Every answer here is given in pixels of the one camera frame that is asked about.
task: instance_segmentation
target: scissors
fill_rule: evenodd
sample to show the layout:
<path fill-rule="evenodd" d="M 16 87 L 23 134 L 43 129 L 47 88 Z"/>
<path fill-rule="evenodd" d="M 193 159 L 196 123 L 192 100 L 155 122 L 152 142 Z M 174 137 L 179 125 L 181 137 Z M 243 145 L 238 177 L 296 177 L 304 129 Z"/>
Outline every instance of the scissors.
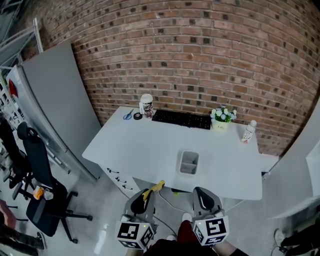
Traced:
<path fill-rule="evenodd" d="M 129 119 L 131 119 L 131 118 L 132 118 L 132 115 L 131 115 L 132 111 L 134 111 L 134 109 L 132 109 L 132 110 L 130 111 L 130 113 L 124 115 L 124 116 L 123 116 L 123 120 L 129 120 Z"/>

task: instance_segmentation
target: small bottle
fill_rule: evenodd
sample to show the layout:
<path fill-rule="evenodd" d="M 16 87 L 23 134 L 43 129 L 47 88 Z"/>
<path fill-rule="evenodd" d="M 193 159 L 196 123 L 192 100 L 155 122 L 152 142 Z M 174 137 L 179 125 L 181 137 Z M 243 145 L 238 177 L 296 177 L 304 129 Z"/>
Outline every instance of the small bottle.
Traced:
<path fill-rule="evenodd" d="M 252 136 L 254 135 L 256 131 L 257 122 L 255 120 L 252 120 L 245 129 L 245 132 L 243 136 L 241 137 L 241 141 L 245 144 L 248 144 L 248 142 L 251 140 Z"/>

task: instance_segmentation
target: metal rack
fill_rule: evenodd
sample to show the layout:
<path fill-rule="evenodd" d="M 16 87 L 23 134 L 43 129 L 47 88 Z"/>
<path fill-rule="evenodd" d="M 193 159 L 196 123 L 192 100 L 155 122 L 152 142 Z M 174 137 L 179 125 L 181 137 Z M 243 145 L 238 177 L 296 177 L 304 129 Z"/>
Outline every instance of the metal rack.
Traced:
<path fill-rule="evenodd" d="M 20 63 L 23 62 L 21 52 L 33 38 L 36 39 L 38 50 L 40 53 L 42 53 L 44 49 L 39 35 L 39 25 L 37 18 L 33 20 L 32 26 L 19 31 L 18 33 L 0 43 L 1 72 L 2 70 L 12 69 L 12 66 L 14 65 L 16 60 L 18 60 Z"/>
<path fill-rule="evenodd" d="M 27 0 L 0 1 L 0 43 L 5 41 L 21 8 Z"/>

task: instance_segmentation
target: desk drawer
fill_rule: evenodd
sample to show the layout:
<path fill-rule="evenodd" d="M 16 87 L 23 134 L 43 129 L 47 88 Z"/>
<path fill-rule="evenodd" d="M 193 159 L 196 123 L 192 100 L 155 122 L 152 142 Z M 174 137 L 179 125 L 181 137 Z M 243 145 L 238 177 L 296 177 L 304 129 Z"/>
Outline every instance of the desk drawer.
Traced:
<path fill-rule="evenodd" d="M 103 167 L 99 165 L 101 169 L 109 176 L 109 175 L 119 175 L 120 172 L 117 170 L 111 170 L 110 168 Z"/>
<path fill-rule="evenodd" d="M 110 179 L 116 184 L 119 188 L 125 190 L 132 190 L 135 192 L 139 191 L 139 188 L 132 177 L 129 176 L 120 176 L 120 175 L 109 175 Z"/>

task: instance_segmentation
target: black keyboard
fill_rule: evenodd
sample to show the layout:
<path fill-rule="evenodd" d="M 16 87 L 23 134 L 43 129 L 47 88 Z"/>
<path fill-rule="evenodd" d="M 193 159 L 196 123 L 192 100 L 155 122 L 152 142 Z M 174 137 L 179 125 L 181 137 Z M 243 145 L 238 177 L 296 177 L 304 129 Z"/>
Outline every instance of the black keyboard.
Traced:
<path fill-rule="evenodd" d="M 190 114 L 168 110 L 157 110 L 152 121 L 206 130 L 210 130 L 211 126 L 211 117 L 209 115 Z"/>

